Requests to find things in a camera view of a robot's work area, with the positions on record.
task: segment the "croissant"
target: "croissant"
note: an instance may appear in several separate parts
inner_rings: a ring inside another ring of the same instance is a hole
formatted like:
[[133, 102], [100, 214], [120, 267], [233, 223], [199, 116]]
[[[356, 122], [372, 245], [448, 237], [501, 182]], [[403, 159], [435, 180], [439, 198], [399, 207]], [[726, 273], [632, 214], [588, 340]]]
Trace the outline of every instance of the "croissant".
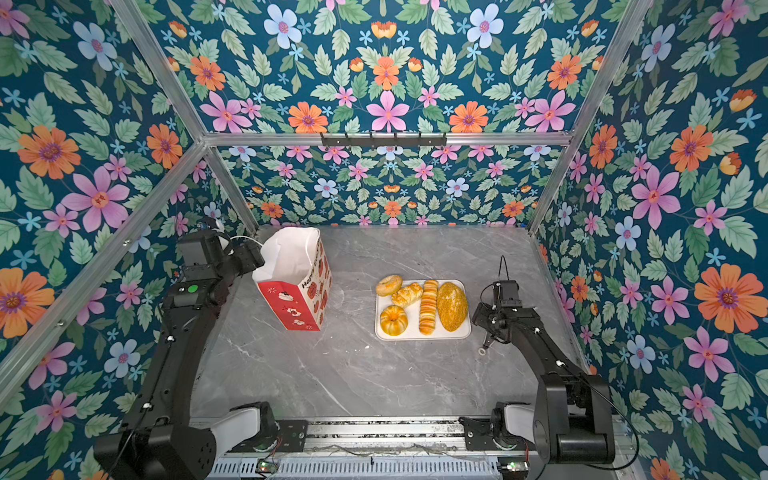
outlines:
[[406, 308], [411, 303], [422, 297], [424, 289], [418, 283], [411, 283], [408, 286], [404, 286], [400, 290], [396, 291], [392, 295], [392, 303], [395, 305]]
[[419, 332], [432, 335], [435, 331], [435, 313], [437, 312], [437, 280], [424, 282], [422, 309], [419, 314]]

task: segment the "white joint cover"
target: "white joint cover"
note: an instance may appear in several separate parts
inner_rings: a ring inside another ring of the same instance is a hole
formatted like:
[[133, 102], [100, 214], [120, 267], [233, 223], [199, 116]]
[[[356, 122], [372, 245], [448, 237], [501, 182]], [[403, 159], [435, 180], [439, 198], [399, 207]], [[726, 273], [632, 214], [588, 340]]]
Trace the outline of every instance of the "white joint cover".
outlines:
[[504, 407], [504, 424], [507, 426], [507, 432], [535, 444], [533, 439], [533, 406], [507, 405]]
[[216, 457], [229, 452], [235, 445], [256, 435], [261, 428], [259, 409], [241, 409], [230, 412], [210, 426], [216, 439]]

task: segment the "blue flower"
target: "blue flower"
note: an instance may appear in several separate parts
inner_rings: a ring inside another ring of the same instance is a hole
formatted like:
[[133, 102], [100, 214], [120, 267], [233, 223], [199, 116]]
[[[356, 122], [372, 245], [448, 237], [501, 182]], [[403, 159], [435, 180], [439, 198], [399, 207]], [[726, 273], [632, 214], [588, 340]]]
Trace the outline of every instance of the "blue flower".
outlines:
[[310, 30], [312, 28], [311, 23], [307, 23], [303, 18], [299, 18], [299, 24], [296, 26], [301, 32], [306, 35], [310, 33]]
[[725, 255], [720, 255], [720, 249], [717, 247], [712, 249], [712, 253], [707, 252], [706, 256], [710, 259], [710, 261], [707, 262], [708, 265], [714, 263], [715, 265], [720, 266], [720, 262], [725, 260]]
[[80, 458], [80, 455], [83, 455], [82, 450], [77, 453], [69, 452], [69, 462], [64, 464], [64, 468], [69, 468], [70, 470], [74, 470], [78, 466], [78, 463], [83, 461], [83, 459]]
[[753, 108], [750, 108], [749, 110], [746, 111], [746, 117], [742, 117], [736, 120], [736, 123], [741, 124], [741, 127], [739, 127], [739, 131], [742, 131], [747, 127], [755, 128], [755, 120], [759, 120], [763, 118], [763, 114], [753, 115], [753, 113], [755, 113], [755, 110]]
[[464, 17], [462, 20], [462, 23], [456, 24], [456, 30], [458, 30], [460, 33], [465, 34], [467, 30], [469, 30], [472, 27], [471, 24], [467, 23], [467, 18]]
[[174, 37], [174, 33], [170, 30], [160, 30], [160, 33], [163, 34], [163, 40], [167, 41], [171, 45], [178, 41], [176, 37]]
[[755, 422], [755, 426], [758, 429], [761, 429], [763, 426], [761, 423], [768, 423], [768, 419], [766, 419], [763, 416], [760, 416], [760, 411], [757, 409], [757, 407], [753, 408], [751, 411], [749, 409], [746, 409], [746, 412], [750, 414], [746, 419], [750, 422]]
[[34, 250], [27, 250], [26, 253], [22, 253], [21, 250], [13, 250], [13, 255], [16, 257], [16, 260], [13, 260], [11, 262], [11, 266], [17, 266], [21, 264], [22, 270], [26, 270], [27, 266], [30, 263], [37, 263], [38, 261], [32, 258], [32, 255], [35, 253]]
[[88, 363], [87, 360], [83, 360], [83, 356], [80, 355], [76, 360], [70, 360], [69, 366], [71, 367], [72, 373], [80, 373], [83, 371], [83, 366]]
[[27, 217], [18, 219], [18, 224], [26, 225], [27, 231], [31, 232], [33, 228], [40, 228], [40, 220], [41, 217], [33, 217], [32, 212], [27, 212]]
[[719, 107], [721, 103], [726, 102], [728, 103], [728, 91], [730, 90], [730, 87], [725, 87], [723, 90], [720, 90], [719, 88], [715, 91], [715, 98], [712, 99], [713, 102], [715, 102], [716, 106]]
[[2, 88], [3, 93], [8, 95], [8, 97], [3, 98], [3, 101], [7, 104], [13, 102], [13, 106], [18, 108], [19, 104], [23, 104], [26, 102], [24, 98], [19, 97], [21, 92], [18, 89], [15, 89], [14, 91], [8, 90], [6, 87]]

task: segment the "orange flower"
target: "orange flower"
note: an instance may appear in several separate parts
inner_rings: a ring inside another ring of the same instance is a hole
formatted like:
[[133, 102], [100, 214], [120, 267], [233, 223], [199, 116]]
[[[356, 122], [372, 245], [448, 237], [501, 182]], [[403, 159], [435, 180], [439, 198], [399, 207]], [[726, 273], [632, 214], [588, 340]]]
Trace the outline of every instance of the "orange flower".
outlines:
[[710, 156], [712, 149], [709, 146], [714, 142], [714, 137], [705, 131], [707, 127], [704, 125], [697, 125], [696, 130], [688, 127], [680, 134], [681, 138], [674, 139], [670, 162], [675, 170], [683, 172], [687, 168], [692, 172], [699, 168], [699, 162]]
[[149, 127], [151, 136], [147, 136], [147, 146], [152, 149], [152, 158], [170, 170], [181, 156], [181, 145], [176, 132], [170, 131], [166, 124]]
[[410, 59], [410, 60], [408, 60], [408, 69], [409, 69], [410, 71], [419, 71], [419, 70], [421, 70], [423, 67], [424, 67], [424, 65], [422, 65], [422, 61], [421, 61], [421, 60], [419, 60], [419, 59], [418, 59], [418, 58], [416, 58], [416, 57], [411, 57], [411, 59]]
[[362, 71], [362, 58], [353, 58], [352, 61], [349, 63], [349, 69], [351, 71]]
[[42, 288], [47, 282], [37, 272], [24, 277], [20, 268], [0, 270], [0, 328], [5, 338], [27, 333], [27, 322], [37, 323], [45, 313], [42, 305], [53, 303], [53, 289]]
[[283, 208], [273, 202], [264, 202], [261, 204], [261, 210], [271, 218], [280, 218], [283, 216]]
[[381, 57], [379, 64], [373, 67], [373, 74], [376, 76], [374, 80], [384, 90], [392, 90], [392, 86], [397, 85], [399, 82], [398, 73], [400, 73], [400, 67], [395, 65], [392, 57]]
[[581, 34], [584, 37], [588, 37], [589, 35], [592, 35], [595, 30], [598, 29], [598, 25], [600, 22], [597, 20], [590, 20], [589, 22], [585, 23], [584, 26], [581, 27]]
[[522, 202], [509, 202], [508, 204], [504, 205], [504, 216], [505, 217], [516, 217], [519, 214], [523, 213], [523, 210], [525, 210], [525, 205], [523, 205]]
[[654, 458], [650, 463], [650, 475], [654, 480], [680, 480], [680, 475], [662, 458]]
[[576, 81], [576, 75], [579, 73], [581, 73], [581, 57], [565, 55], [562, 60], [552, 65], [552, 71], [547, 75], [549, 87], [565, 90], [568, 85]]
[[390, 217], [397, 217], [402, 213], [402, 207], [397, 202], [387, 202], [387, 205], [384, 207], [384, 213]]
[[737, 175], [741, 170], [741, 157], [736, 152], [731, 152], [720, 161], [720, 171], [726, 175]]
[[589, 286], [587, 282], [578, 275], [574, 277], [573, 281], [571, 281], [571, 293], [574, 294], [574, 300], [577, 302], [585, 301], [588, 292]]
[[322, 112], [317, 105], [310, 107], [310, 104], [300, 101], [299, 106], [291, 107], [288, 113], [291, 115], [288, 123], [296, 128], [298, 134], [324, 134], [328, 131], [326, 129], [328, 118], [321, 115]]
[[52, 180], [59, 180], [74, 172], [72, 165], [80, 164], [80, 155], [74, 153], [80, 147], [56, 127], [49, 130], [38, 125], [34, 135], [24, 134], [18, 142], [23, 147], [18, 151], [19, 158], [31, 164], [29, 170], [40, 177], [47, 174]]
[[176, 34], [178, 38], [186, 38], [187, 37], [187, 27], [183, 26], [181, 23], [173, 20], [171, 23], [168, 24], [170, 27], [170, 30]]
[[224, 89], [224, 82], [227, 79], [221, 73], [221, 67], [214, 61], [208, 61], [208, 57], [192, 57], [192, 66], [190, 67], [192, 75], [197, 75], [195, 80], [201, 85], [205, 85], [208, 90], [216, 91]]
[[589, 147], [590, 163], [592, 167], [605, 168], [614, 158], [614, 148], [618, 145], [616, 128], [611, 125], [603, 125], [599, 132], [592, 137], [592, 146]]
[[455, 112], [449, 121], [453, 125], [451, 131], [455, 134], [478, 134], [488, 124], [488, 117], [485, 116], [488, 110], [482, 105], [478, 106], [476, 101], [468, 101], [466, 106], [459, 105]]
[[395, 22], [373, 22], [371, 31], [376, 38], [392, 38], [397, 32], [397, 24]]
[[730, 110], [742, 111], [757, 100], [757, 95], [751, 90], [739, 90], [730, 98]]
[[741, 276], [741, 268], [724, 263], [720, 272], [713, 266], [701, 274], [704, 283], [697, 283], [694, 296], [699, 311], [707, 320], [715, 319], [715, 327], [733, 333], [733, 323], [744, 333], [757, 328], [757, 320], [768, 316], [768, 300], [754, 293], [763, 291], [763, 284], [754, 273]]

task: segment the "pink flower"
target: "pink flower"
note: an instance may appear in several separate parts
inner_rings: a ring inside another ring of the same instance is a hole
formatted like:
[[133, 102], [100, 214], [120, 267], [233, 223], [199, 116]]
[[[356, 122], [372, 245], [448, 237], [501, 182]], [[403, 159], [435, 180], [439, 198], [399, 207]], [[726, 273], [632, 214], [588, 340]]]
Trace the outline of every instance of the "pink flower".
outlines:
[[536, 111], [535, 108], [535, 102], [533, 100], [528, 100], [528, 97], [523, 97], [523, 101], [519, 104], [515, 105], [515, 116], [516, 117], [523, 117], [528, 118], [528, 114], [532, 114]]
[[85, 325], [88, 318], [90, 318], [91, 313], [95, 313], [96, 315], [104, 313], [104, 305], [96, 300], [103, 299], [106, 294], [107, 289], [104, 287], [100, 286], [96, 289], [94, 295], [91, 297], [91, 301], [78, 313], [77, 321], [80, 325]]
[[439, 158], [440, 164], [445, 164], [448, 160], [456, 160], [458, 158], [456, 152], [459, 148], [461, 147], [458, 145], [445, 145], [443, 148], [433, 151], [432, 158]]
[[78, 412], [76, 407], [70, 406], [78, 397], [77, 393], [70, 393], [64, 397], [61, 390], [57, 390], [51, 397], [51, 405], [40, 405], [35, 413], [40, 417], [40, 423], [35, 430], [37, 433], [45, 430], [49, 425], [53, 432], [61, 430], [64, 419], [68, 419]]
[[357, 97], [352, 94], [352, 88], [344, 89], [344, 87], [339, 87], [339, 91], [336, 92], [336, 100], [339, 101], [339, 106], [345, 105], [347, 107], [352, 107], [352, 102], [357, 101]]
[[565, 288], [563, 288], [562, 282], [560, 282], [559, 288], [557, 284], [555, 284], [554, 290], [558, 293], [558, 296], [560, 297], [560, 305], [563, 307], [563, 311], [565, 311], [565, 316], [566, 318], [568, 318], [568, 322], [576, 323], [576, 317], [572, 312], [574, 305], [576, 304], [576, 300], [574, 300], [573, 297], [568, 296], [568, 294], [565, 292]]
[[592, 342], [592, 332], [589, 331], [588, 326], [581, 327], [581, 333], [579, 333], [579, 336], [582, 340], [584, 340], [585, 345], [589, 345]]
[[175, 205], [176, 202], [183, 202], [184, 201], [184, 194], [189, 190], [190, 188], [187, 185], [181, 184], [176, 189], [173, 195], [170, 196], [170, 204]]
[[589, 175], [589, 184], [584, 185], [584, 190], [589, 192], [587, 203], [594, 202], [597, 204], [600, 202], [600, 195], [605, 192], [605, 185], [601, 185], [602, 182], [603, 174], [598, 174], [596, 177], [594, 174]]
[[195, 165], [194, 170], [192, 170], [192, 180], [194, 180], [194, 183], [199, 183], [200, 179], [205, 180], [208, 178], [208, 176], [205, 173], [205, 167], [207, 167], [208, 164], [205, 163], [205, 160], [201, 160], [197, 162], [197, 165]]
[[598, 215], [595, 215], [592, 212], [589, 213], [589, 216], [584, 219], [584, 229], [587, 233], [594, 235], [594, 233], [599, 230], [598, 220], [600, 219], [601, 218]]
[[117, 180], [119, 178], [121, 182], [125, 182], [128, 179], [126, 175], [130, 175], [134, 172], [133, 170], [125, 166], [124, 157], [120, 157], [118, 159], [114, 155], [109, 156], [109, 163], [104, 164], [104, 168], [112, 172], [111, 174], [109, 174], [109, 177], [112, 180]]
[[240, 100], [240, 113], [248, 114], [248, 118], [250, 118], [251, 120], [253, 120], [254, 118], [261, 118], [261, 112], [259, 110], [261, 110], [261, 105], [254, 104], [253, 100], [251, 100], [250, 98], [248, 100]]
[[736, 372], [730, 360], [720, 356], [721, 353], [725, 353], [728, 350], [727, 340], [715, 339], [710, 344], [710, 334], [702, 326], [696, 330], [696, 337], [699, 339], [698, 342], [690, 336], [683, 340], [689, 349], [696, 352], [688, 357], [688, 365], [695, 369], [701, 368], [704, 365], [704, 373], [713, 382], [717, 381], [717, 369], [721, 369], [725, 373]]
[[78, 217], [78, 212], [67, 212], [64, 205], [56, 205], [56, 211], [45, 211], [43, 217], [50, 220], [45, 229], [49, 232], [58, 230], [58, 234], [63, 238], [67, 238], [69, 230], [80, 230], [80, 225], [74, 221]]
[[491, 178], [500, 177], [504, 173], [504, 165], [502, 165], [502, 161], [491, 162], [488, 164], [488, 169], [485, 172], [491, 175]]
[[362, 166], [360, 161], [357, 161], [354, 166], [349, 166], [349, 176], [355, 177], [355, 180], [357, 181], [359, 181], [361, 178], [368, 178], [368, 174], [366, 173], [367, 171], [368, 169]]
[[733, 31], [734, 24], [749, 12], [750, 7], [744, 5], [744, 0], [723, 0], [723, 11], [712, 15], [709, 20], [710, 25], [715, 26], [710, 32], [710, 40], [717, 37], [721, 32], [723, 37], [729, 36]]
[[309, 145], [297, 145], [294, 147], [288, 147], [288, 152], [286, 155], [288, 155], [288, 158], [296, 157], [296, 160], [300, 164], [304, 163], [305, 158], [312, 158]]
[[629, 303], [632, 308], [637, 306], [637, 301], [643, 299], [643, 295], [638, 292], [640, 289], [639, 283], [633, 283], [632, 280], [629, 280], [628, 278], [624, 279], [624, 285], [619, 290], [624, 294], [624, 298], [622, 299], [622, 302], [627, 304]]
[[694, 418], [697, 422], [701, 423], [703, 419], [714, 421], [715, 415], [710, 409], [715, 406], [715, 401], [708, 396], [702, 397], [703, 392], [698, 383], [694, 385], [693, 391], [686, 386], [683, 387], [683, 393], [688, 397], [683, 400], [683, 406], [694, 411]]
[[648, 161], [648, 156], [643, 155], [640, 158], [637, 158], [637, 157], [634, 158], [634, 167], [629, 169], [629, 173], [634, 175], [634, 178], [633, 178], [634, 181], [638, 181], [641, 178], [645, 180], [645, 177], [647, 176], [646, 170], [648, 170], [649, 168], [650, 168], [650, 162]]
[[707, 236], [712, 234], [712, 227], [725, 228], [725, 222], [721, 220], [721, 217], [728, 211], [725, 207], [715, 208], [715, 200], [710, 200], [707, 204], [707, 209], [697, 208], [696, 215], [699, 219], [694, 222], [694, 227], [704, 228], [704, 233]]
[[680, 202], [674, 195], [665, 195], [677, 186], [677, 180], [680, 174], [672, 172], [664, 176], [659, 183], [659, 169], [651, 166], [648, 169], [647, 184], [637, 184], [632, 187], [632, 194], [638, 200], [642, 200], [635, 206], [632, 212], [633, 218], [643, 218], [648, 214], [648, 223], [650, 227], [656, 230], [661, 224], [661, 209], [668, 214], [677, 212], [680, 209]]
[[344, 150], [344, 147], [320, 147], [321, 151], [324, 151], [323, 160], [333, 160], [336, 165], [341, 164], [342, 158], [348, 158], [349, 152]]
[[432, 171], [432, 165], [427, 167], [427, 164], [424, 162], [422, 162], [422, 164], [418, 167], [414, 168], [413, 171], [416, 172], [415, 177], [422, 180], [426, 180], [427, 178], [433, 177], [435, 175], [435, 173]]
[[286, 165], [285, 162], [280, 162], [277, 165], [277, 173], [279, 173], [281, 177], [285, 177], [288, 180], [293, 178], [293, 175], [296, 175], [296, 171], [293, 169], [293, 165], [292, 164]]
[[243, 115], [238, 115], [240, 113], [240, 101], [229, 100], [227, 105], [224, 106], [224, 100], [214, 92], [209, 92], [208, 100], [213, 105], [202, 104], [200, 109], [206, 115], [216, 117], [216, 120], [214, 120], [214, 129], [216, 131], [225, 131], [229, 128], [230, 132], [239, 134], [242, 132], [240, 127], [250, 127], [253, 125], [253, 122]]
[[427, 108], [429, 105], [437, 105], [438, 98], [440, 98], [440, 94], [435, 91], [435, 87], [429, 87], [429, 90], [422, 88], [422, 96], [419, 97], [419, 101], [424, 102], [424, 108]]
[[74, 174], [72, 180], [85, 195], [68, 194], [61, 204], [78, 212], [88, 209], [83, 217], [86, 232], [98, 229], [102, 217], [112, 228], [118, 228], [128, 218], [128, 210], [116, 203], [116, 200], [125, 200], [130, 191], [125, 185], [110, 188], [109, 172], [106, 168], [99, 167], [94, 172], [95, 185], [85, 175]]
[[565, 104], [565, 90], [560, 90], [552, 97], [552, 103], [547, 102], [544, 98], [537, 98], [535, 108], [538, 114], [531, 115], [531, 117], [525, 121], [525, 124], [529, 127], [538, 125], [536, 131], [549, 131], [549, 127], [552, 126], [552, 130], [562, 130], [565, 128], [565, 121], [560, 118], [562, 115], [570, 114], [575, 108], [576, 104]]
[[27, 29], [22, 25], [29, 22], [29, 17], [21, 10], [11, 10], [11, 8], [13, 8], [11, 0], [0, 0], [0, 34], [10, 35], [15, 31], [20, 36], [29, 38]]
[[123, 303], [123, 308], [128, 310], [131, 308], [131, 304], [138, 305], [140, 300], [139, 296], [141, 295], [141, 292], [144, 291], [143, 288], [139, 288], [138, 285], [136, 285], [136, 282], [131, 282], [130, 285], [126, 285], [123, 283], [120, 285], [120, 291], [122, 292], [117, 297], [118, 302]]
[[51, 375], [64, 375], [67, 372], [67, 363], [64, 360], [59, 360], [62, 356], [69, 355], [74, 349], [74, 343], [66, 342], [57, 346], [48, 354], [43, 356], [40, 363], [35, 368], [35, 371], [29, 376], [29, 388], [36, 390], [45, 381], [45, 377], [48, 376], [47, 372]]
[[477, 161], [483, 161], [486, 157], [493, 157], [493, 146], [491, 145], [474, 145], [470, 147], [470, 157], [477, 157]]
[[389, 90], [384, 90], [381, 101], [381, 106], [371, 104], [366, 107], [368, 113], [379, 117], [373, 121], [371, 130], [379, 131], [384, 127], [387, 133], [391, 132], [393, 127], [395, 130], [405, 130], [406, 123], [400, 117], [407, 114], [410, 107], [406, 104], [395, 105], [395, 95]]
[[576, 183], [581, 181], [581, 175], [587, 173], [587, 168], [584, 166], [585, 163], [587, 163], [587, 154], [576, 154], [576, 157], [571, 160], [571, 164], [568, 165], [572, 170], [571, 180], [576, 180]]
[[181, 212], [176, 214], [176, 235], [181, 237], [182, 233], [188, 232], [188, 223], [190, 223], [190, 220], [188, 218], [184, 218], [184, 215]]
[[663, 285], [663, 290], [658, 285], [650, 286], [650, 291], [660, 299], [654, 301], [654, 303], [650, 306], [651, 309], [654, 312], [660, 312], [663, 310], [664, 319], [667, 321], [668, 325], [672, 325], [674, 323], [675, 313], [682, 318], [688, 318], [690, 316], [688, 313], [688, 308], [680, 303], [688, 298], [688, 289], [680, 287], [674, 290], [674, 284], [670, 277], [664, 279]]

